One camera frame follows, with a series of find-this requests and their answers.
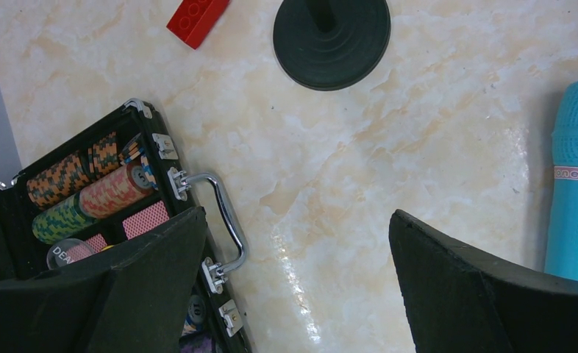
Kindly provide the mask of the blue microphone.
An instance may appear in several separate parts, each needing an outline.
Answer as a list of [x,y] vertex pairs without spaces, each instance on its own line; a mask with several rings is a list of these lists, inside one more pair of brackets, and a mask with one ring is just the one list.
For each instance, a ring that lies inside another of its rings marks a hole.
[[578,281],[578,82],[563,95],[552,133],[554,191],[544,270]]

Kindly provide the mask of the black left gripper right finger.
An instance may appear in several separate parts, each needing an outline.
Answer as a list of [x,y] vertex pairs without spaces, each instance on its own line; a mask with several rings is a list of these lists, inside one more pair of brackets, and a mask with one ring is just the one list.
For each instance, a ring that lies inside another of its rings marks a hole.
[[504,260],[402,210],[389,241],[417,352],[578,352],[578,281]]

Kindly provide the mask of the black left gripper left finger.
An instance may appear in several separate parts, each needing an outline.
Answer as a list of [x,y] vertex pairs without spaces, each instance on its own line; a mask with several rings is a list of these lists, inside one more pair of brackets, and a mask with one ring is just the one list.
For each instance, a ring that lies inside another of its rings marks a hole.
[[193,207],[77,263],[0,281],[0,352],[177,352],[206,236]]

